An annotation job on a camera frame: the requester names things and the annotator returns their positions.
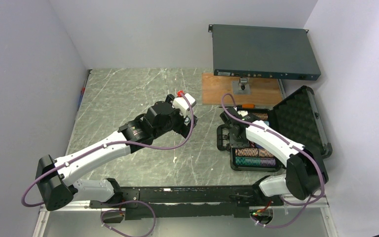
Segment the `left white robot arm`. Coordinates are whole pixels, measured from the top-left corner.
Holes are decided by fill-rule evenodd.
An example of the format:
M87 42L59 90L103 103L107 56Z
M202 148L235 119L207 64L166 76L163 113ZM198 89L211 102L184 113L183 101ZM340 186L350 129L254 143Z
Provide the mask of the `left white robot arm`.
M142 148L154 149L153 141L169 131L188 140L197 122L193 114L195 105L195 99L189 94L158 101L146 113L138 115L93 145L64 157L41 157L36 185L43 205L48 211L58 210L79 200L99 201L109 207L118 206L123 193L114 178L98 181L83 180L82 176Z

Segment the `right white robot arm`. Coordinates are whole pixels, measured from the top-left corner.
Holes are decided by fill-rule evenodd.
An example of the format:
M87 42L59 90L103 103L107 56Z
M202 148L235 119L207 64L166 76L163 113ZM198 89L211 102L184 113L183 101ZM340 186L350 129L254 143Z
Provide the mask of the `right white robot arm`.
M229 132L270 152L286 172L267 176L253 185L252 198L264 205L272 196L292 195L298 200L309 198L314 203L325 195L329 177L323 157L316 147L295 142L269 127L254 115L241 116L234 107L221 115L230 125Z

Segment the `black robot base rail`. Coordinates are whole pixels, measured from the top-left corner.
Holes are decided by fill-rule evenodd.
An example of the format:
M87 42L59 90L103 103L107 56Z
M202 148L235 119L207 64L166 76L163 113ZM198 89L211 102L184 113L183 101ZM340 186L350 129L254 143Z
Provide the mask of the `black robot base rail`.
M122 187L120 207L126 220L170 217L249 217L250 211L265 206L282 206L279 196L265 197L251 185Z

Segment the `black poker set case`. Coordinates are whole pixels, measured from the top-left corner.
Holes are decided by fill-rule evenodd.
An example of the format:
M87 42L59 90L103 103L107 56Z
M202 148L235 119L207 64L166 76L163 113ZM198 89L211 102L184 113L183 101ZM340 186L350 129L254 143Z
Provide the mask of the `black poker set case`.
M316 147L323 158L328 158L333 152L317 108L314 91L309 86L301 86L272 109L240 109L236 107L235 110L245 110L250 115L266 113L268 120L263 121L287 138L306 146ZM219 150L219 126L217 128L217 148ZM252 142L250 142L250 148L263 149L260 145ZM274 168L237 166L234 163L234 159L237 157L235 148L227 152L230 154L230 166L235 171L277 172L282 168L275 157L272 157L277 162L277 167Z

